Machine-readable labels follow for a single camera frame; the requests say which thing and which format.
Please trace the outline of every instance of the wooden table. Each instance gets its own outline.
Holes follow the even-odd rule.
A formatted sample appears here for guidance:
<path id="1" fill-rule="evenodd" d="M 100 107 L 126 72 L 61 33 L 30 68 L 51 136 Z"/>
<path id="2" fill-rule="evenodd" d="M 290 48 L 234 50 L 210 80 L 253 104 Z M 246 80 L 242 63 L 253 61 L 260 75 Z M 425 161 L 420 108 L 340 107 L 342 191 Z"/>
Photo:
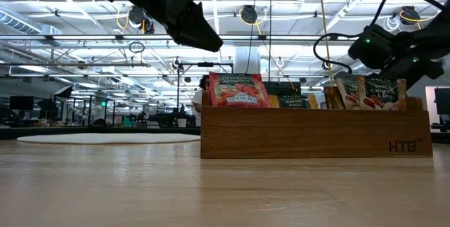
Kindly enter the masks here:
<path id="1" fill-rule="evenodd" d="M 448 226 L 433 158 L 202 160 L 199 143 L 0 141 L 0 226 Z"/>

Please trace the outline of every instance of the strawberry tea packet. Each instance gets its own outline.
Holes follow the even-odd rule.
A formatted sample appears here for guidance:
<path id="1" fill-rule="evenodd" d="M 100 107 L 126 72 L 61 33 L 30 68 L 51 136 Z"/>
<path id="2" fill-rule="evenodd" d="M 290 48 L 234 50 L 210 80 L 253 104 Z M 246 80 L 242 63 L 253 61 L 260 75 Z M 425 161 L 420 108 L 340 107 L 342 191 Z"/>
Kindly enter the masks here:
<path id="1" fill-rule="evenodd" d="M 215 107 L 271 107 L 260 74 L 211 72 L 210 98 Z"/>

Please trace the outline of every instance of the ceiling beam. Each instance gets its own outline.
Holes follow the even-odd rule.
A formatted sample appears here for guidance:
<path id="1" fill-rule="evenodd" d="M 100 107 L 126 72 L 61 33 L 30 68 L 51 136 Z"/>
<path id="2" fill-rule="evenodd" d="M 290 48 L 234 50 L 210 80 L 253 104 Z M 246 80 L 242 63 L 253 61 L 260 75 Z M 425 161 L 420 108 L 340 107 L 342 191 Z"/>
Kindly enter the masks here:
<path id="1" fill-rule="evenodd" d="M 345 5 L 326 23 L 326 31 L 330 30 L 334 25 L 336 25 L 342 18 L 344 18 L 353 8 L 355 8 L 358 3 L 363 0 L 347 0 Z M 318 35 L 325 34 L 325 30 L 322 29 L 318 31 Z"/>
<path id="2" fill-rule="evenodd" d="M 96 26 L 101 28 L 103 31 L 105 31 L 108 34 L 111 34 L 111 32 L 107 29 L 105 29 L 96 19 L 92 18 L 81 6 L 77 5 L 73 0 L 66 0 L 69 4 L 72 4 L 80 13 L 85 15 L 88 19 L 90 19 L 91 22 L 93 22 Z"/>

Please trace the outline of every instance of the fluorescent light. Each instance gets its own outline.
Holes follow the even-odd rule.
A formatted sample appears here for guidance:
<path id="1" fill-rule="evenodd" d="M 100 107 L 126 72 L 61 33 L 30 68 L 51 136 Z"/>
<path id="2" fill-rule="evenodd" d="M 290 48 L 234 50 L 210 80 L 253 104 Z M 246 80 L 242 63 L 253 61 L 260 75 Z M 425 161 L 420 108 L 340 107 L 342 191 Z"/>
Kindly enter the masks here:
<path id="1" fill-rule="evenodd" d="M 9 77 L 44 77 L 44 74 L 8 74 Z"/>
<path id="2" fill-rule="evenodd" d="M 77 84 L 79 84 L 80 86 L 87 87 L 87 88 L 99 88 L 100 87 L 99 85 L 90 84 L 90 83 L 77 83 Z"/>
<path id="3" fill-rule="evenodd" d="M 147 74 L 147 75 L 144 75 L 144 74 L 129 74 L 127 76 L 128 77 L 162 77 L 163 75 L 162 74 Z"/>
<path id="4" fill-rule="evenodd" d="M 248 35 L 226 35 L 226 36 L 220 36 L 222 40 L 256 40 L 259 37 L 258 36 L 248 36 Z"/>
<path id="5" fill-rule="evenodd" d="M 209 75 L 209 74 L 196 74 L 196 75 L 191 75 L 191 74 L 188 74 L 188 75 L 180 75 L 180 77 L 203 77 L 203 76 L 205 76 L 205 75 Z M 178 77 L 178 75 L 164 75 L 165 77 L 168 77 L 168 78 L 177 78 Z"/>
<path id="6" fill-rule="evenodd" d="M 31 70 L 33 72 L 42 72 L 42 73 L 46 73 L 46 72 L 52 72 L 51 70 L 48 70 L 44 67 L 40 67 L 40 66 L 33 66 L 33 65 L 22 65 L 19 66 L 22 69 L 26 69 L 26 70 Z"/>
<path id="7" fill-rule="evenodd" d="M 127 97 L 126 93 L 113 93 L 113 95 L 117 97 Z"/>
<path id="8" fill-rule="evenodd" d="M 55 40 L 115 40 L 114 35 L 56 35 L 53 36 Z"/>
<path id="9" fill-rule="evenodd" d="M 267 39 L 270 40 L 317 40 L 320 36 L 290 36 L 290 35 L 280 35 L 280 36 L 268 36 Z"/>
<path id="10" fill-rule="evenodd" d="M 46 40 L 45 36 L 41 35 L 0 35 L 0 40 L 15 41 L 15 40 Z"/>
<path id="11" fill-rule="evenodd" d="M 70 96 L 71 98 L 89 98 L 88 96 Z"/>
<path id="12" fill-rule="evenodd" d="M 65 82 L 65 83 L 68 83 L 68 84 L 73 84 L 73 82 L 71 82 L 70 80 L 67 80 L 67 79 L 63 79 L 63 78 L 57 78 L 59 81 L 61 81 L 61 82 Z"/>
<path id="13" fill-rule="evenodd" d="M 337 40 L 344 40 L 344 41 L 356 41 L 358 39 L 358 37 L 352 37 L 352 38 L 348 38 L 348 37 L 337 37 Z"/>
<path id="14" fill-rule="evenodd" d="M 83 77 L 81 74 L 50 74 L 50 77 Z"/>
<path id="15" fill-rule="evenodd" d="M 152 100 L 169 100 L 169 99 L 173 99 L 176 100 L 176 96 L 171 96 L 171 97 L 167 97 L 167 96 L 158 96 L 158 97 L 153 97 L 151 98 Z M 180 96 L 180 100 L 190 100 L 191 98 L 187 98 L 187 97 L 181 97 Z"/>
<path id="16" fill-rule="evenodd" d="M 129 86 L 134 86 L 134 81 L 128 77 L 121 77 L 119 80 Z"/>
<path id="17" fill-rule="evenodd" d="M 88 77 L 121 77 L 122 75 L 115 75 L 115 74 L 88 74 L 86 75 Z"/>
<path id="18" fill-rule="evenodd" d="M 124 40 L 172 40 L 172 38 L 166 34 L 135 34 L 135 35 L 124 35 L 122 36 Z"/>

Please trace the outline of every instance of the ceiling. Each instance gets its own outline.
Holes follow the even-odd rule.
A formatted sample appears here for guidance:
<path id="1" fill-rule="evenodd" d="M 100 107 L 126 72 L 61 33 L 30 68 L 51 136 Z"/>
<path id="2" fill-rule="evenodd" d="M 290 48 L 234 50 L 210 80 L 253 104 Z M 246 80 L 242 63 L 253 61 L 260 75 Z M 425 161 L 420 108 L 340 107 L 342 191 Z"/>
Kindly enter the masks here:
<path id="1" fill-rule="evenodd" d="M 8 40 L 3 38 L 0 45 L 0 61 L 4 63 L 50 63 L 58 66 L 47 67 L 50 72 L 40 72 L 36 67 L 12 67 L 10 74 L 59 74 L 55 77 L 63 80 L 63 83 L 85 83 L 95 88 L 76 86 L 80 91 L 96 91 L 97 89 L 120 91 L 143 91 L 141 94 L 127 93 L 127 98 L 151 97 L 148 92 L 152 90 L 157 96 L 166 101 L 176 95 L 176 70 L 172 66 L 175 58 L 182 63 L 234 63 L 241 58 L 237 48 L 250 45 L 250 37 L 259 34 L 282 36 L 271 42 L 272 57 L 279 61 L 282 72 L 274 62 L 269 63 L 269 43 L 252 41 L 256 46 L 258 56 L 261 59 L 261 73 L 267 74 L 270 66 L 271 73 L 276 77 L 271 80 L 285 80 L 280 78 L 284 72 L 290 75 L 292 80 L 298 77 L 306 77 L 306 86 L 317 86 L 323 82 L 320 75 L 328 75 L 323 70 L 322 63 L 312 53 L 311 45 L 317 35 L 327 32 L 339 32 L 344 34 L 357 34 L 372 21 L 373 16 L 381 0 L 197 0 L 202 3 L 205 18 L 213 29 L 224 39 L 228 38 L 221 48 L 220 53 L 212 53 L 196 48 L 177 46 L 170 41 L 164 27 L 158 22 L 155 25 L 155 38 L 141 40 L 146 46 L 142 53 L 132 53 L 129 45 L 133 41 L 117 40 L 59 40 L 57 45 L 44 44 L 41 41 Z M 244 5 L 255 4 L 258 13 L 259 26 L 246 25 L 239 17 Z M 405 26 L 399 24 L 397 18 L 391 19 L 398 13 L 402 6 L 414 6 L 422 19 L 432 18 L 437 10 L 421 0 L 388 0 L 383 7 L 377 24 L 383 26 L 392 33 L 411 31 L 418 28 L 417 25 Z M 127 0 L 116 0 L 110 3 L 107 0 L 0 0 L 0 11 L 7 12 L 15 18 L 26 22 L 38 30 L 40 34 L 63 35 L 110 35 L 110 34 L 141 34 L 139 30 L 127 24 L 127 12 L 131 4 Z M 24 35 L 24 32 L 0 24 L 0 34 Z M 352 40 L 340 40 L 330 42 L 330 57 L 333 60 L 352 65 L 354 69 L 365 72 L 366 68 L 361 63 L 348 58 L 347 49 Z M 319 54 L 326 57 L 327 48 L 320 45 Z M 71 66 L 73 63 L 89 63 L 87 68 L 79 69 Z M 203 74 L 210 71 L 228 71 L 229 67 L 197 67 L 193 66 L 184 76 L 191 76 L 191 82 L 186 83 L 181 79 L 181 85 L 185 92 L 184 103 L 190 103 L 198 80 Z M 71 74 L 100 75 L 95 78 L 69 77 Z M 111 74 L 136 75 L 138 77 L 120 77 L 112 80 Z"/>

